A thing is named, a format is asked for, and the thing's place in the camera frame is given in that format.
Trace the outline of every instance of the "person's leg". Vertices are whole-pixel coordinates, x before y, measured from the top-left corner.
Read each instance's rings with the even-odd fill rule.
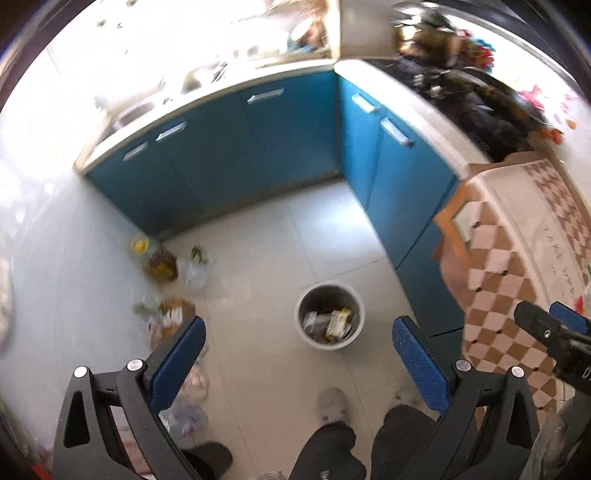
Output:
[[[427,444],[435,421],[408,405],[392,408],[375,436],[371,480],[395,480]]]
[[[364,480],[366,469],[352,454],[355,432],[347,421],[344,393],[329,388],[319,395],[324,426],[302,448],[289,480]]]

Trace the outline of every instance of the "cabinet handle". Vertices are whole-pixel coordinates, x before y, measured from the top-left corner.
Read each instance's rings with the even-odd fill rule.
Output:
[[[135,147],[133,150],[128,151],[123,157],[123,161],[131,160],[136,155],[142,153],[146,148],[148,148],[148,142],[144,142],[139,147]]]
[[[279,95],[282,95],[285,92],[284,88],[278,88],[277,90],[271,90],[270,92],[260,93],[258,95],[251,96],[246,102],[250,105],[251,103],[262,102],[263,100],[268,100],[269,98],[276,98]]]
[[[182,124],[178,124],[176,127],[169,128],[166,132],[162,132],[158,138],[156,139],[157,143],[160,143],[162,140],[170,137],[171,135],[177,134],[182,132],[185,128],[187,128],[187,122],[183,122]]]
[[[373,106],[371,103],[369,103],[365,98],[363,98],[358,93],[353,95],[351,97],[351,100],[353,100],[353,103],[355,105],[357,105],[359,108],[361,108],[361,110],[363,110],[365,113],[375,113],[379,110],[378,107]]]
[[[399,144],[403,145],[404,147],[412,147],[414,145],[414,141],[404,135],[396,126],[387,118],[384,118],[380,123],[382,128],[386,130],[388,135],[396,140]]]

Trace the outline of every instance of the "white tile wall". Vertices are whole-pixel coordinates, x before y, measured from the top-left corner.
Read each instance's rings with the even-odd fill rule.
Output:
[[[72,171],[95,113],[43,52],[0,115],[0,257],[15,287],[0,392],[48,446],[76,366],[121,369],[150,352],[131,309],[154,291],[126,251],[136,229]]]

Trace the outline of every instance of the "black pants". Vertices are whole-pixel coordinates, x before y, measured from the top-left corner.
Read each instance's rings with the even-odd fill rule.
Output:
[[[372,480],[395,480],[427,443],[435,422],[415,408],[400,405],[384,417],[371,452]],[[290,480],[363,480],[366,469],[352,454],[355,432],[344,423],[325,425],[314,433],[291,471]]]

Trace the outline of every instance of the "stove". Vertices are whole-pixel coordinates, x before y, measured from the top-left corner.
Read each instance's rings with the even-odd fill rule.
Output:
[[[435,67],[403,57],[365,60],[418,93],[449,118],[493,163],[510,153],[531,151],[528,131],[488,105],[470,87],[446,77]]]

